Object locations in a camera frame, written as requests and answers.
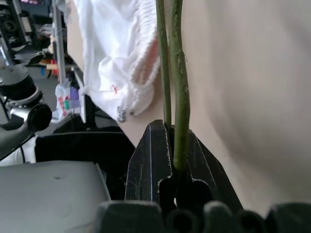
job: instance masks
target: black cable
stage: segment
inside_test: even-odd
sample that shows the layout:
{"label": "black cable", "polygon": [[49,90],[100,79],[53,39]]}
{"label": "black cable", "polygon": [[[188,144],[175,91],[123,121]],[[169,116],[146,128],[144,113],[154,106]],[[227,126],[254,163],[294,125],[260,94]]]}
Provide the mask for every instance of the black cable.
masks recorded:
{"label": "black cable", "polygon": [[2,108],[3,108],[3,111],[4,111],[6,119],[8,121],[10,121],[10,118],[9,118],[9,115],[8,115],[8,111],[7,111],[6,107],[5,107],[5,102],[3,102],[1,97],[0,97],[0,102],[1,102],[1,105],[2,105]]}
{"label": "black cable", "polygon": [[52,71],[50,70],[49,73],[48,73],[48,75],[47,75],[47,79],[50,78],[51,74],[52,74]]}
{"label": "black cable", "polygon": [[6,98],[4,101],[4,106],[6,105],[6,103],[9,101],[9,98]]}
{"label": "black cable", "polygon": [[25,161],[25,153],[24,153],[23,147],[20,147],[20,151],[21,151],[21,155],[23,157],[23,164],[24,164],[26,161]]}

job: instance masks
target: desk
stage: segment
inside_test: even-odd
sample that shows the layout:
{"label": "desk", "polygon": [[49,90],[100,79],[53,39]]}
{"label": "desk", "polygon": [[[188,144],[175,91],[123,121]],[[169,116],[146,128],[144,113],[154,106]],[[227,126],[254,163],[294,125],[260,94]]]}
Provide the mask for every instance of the desk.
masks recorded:
{"label": "desk", "polygon": [[[68,1],[68,52],[83,69],[78,16]],[[311,197],[310,6],[184,0],[190,128],[222,163],[244,208],[261,214],[273,203]],[[151,106],[120,124],[134,145],[149,122],[163,118],[159,78],[155,89]]]}

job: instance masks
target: plastic bag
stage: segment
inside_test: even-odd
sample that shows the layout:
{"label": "plastic bag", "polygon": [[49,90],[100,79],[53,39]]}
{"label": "plastic bag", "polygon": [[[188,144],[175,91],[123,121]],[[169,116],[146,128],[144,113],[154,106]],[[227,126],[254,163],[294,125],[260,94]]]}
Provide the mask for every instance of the plastic bag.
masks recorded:
{"label": "plastic bag", "polygon": [[65,79],[55,88],[57,99],[56,110],[52,113],[52,123],[58,123],[69,114],[80,113],[78,90],[70,86],[70,81]]}
{"label": "plastic bag", "polygon": [[40,35],[43,35],[49,38],[51,35],[53,35],[53,26],[51,24],[44,24],[41,26],[39,33]]}
{"label": "plastic bag", "polygon": [[160,59],[155,0],[74,0],[83,38],[84,93],[119,122],[145,110]]}

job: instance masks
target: plant stem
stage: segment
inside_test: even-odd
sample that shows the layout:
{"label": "plant stem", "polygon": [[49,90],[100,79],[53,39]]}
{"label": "plant stem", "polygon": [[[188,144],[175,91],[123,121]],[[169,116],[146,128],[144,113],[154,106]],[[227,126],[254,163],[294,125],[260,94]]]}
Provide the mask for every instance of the plant stem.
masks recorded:
{"label": "plant stem", "polygon": [[171,111],[171,86],[170,86],[168,43],[166,36],[164,0],[156,0],[156,18],[157,18],[158,44],[161,59],[162,91],[164,94],[163,99],[164,124],[167,131],[169,131],[170,128],[172,127],[172,111]]}
{"label": "plant stem", "polygon": [[189,146],[190,101],[185,55],[181,39],[181,12],[183,0],[171,0],[169,43],[172,76],[175,82],[175,143],[174,168],[178,173],[187,171]]}

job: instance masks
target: purple object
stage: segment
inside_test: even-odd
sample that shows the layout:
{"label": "purple object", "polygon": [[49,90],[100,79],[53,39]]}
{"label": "purple object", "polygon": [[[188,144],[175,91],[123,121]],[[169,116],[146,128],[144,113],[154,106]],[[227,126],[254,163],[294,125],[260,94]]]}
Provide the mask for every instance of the purple object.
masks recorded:
{"label": "purple object", "polygon": [[72,108],[80,107],[79,91],[74,87],[70,87],[70,100]]}

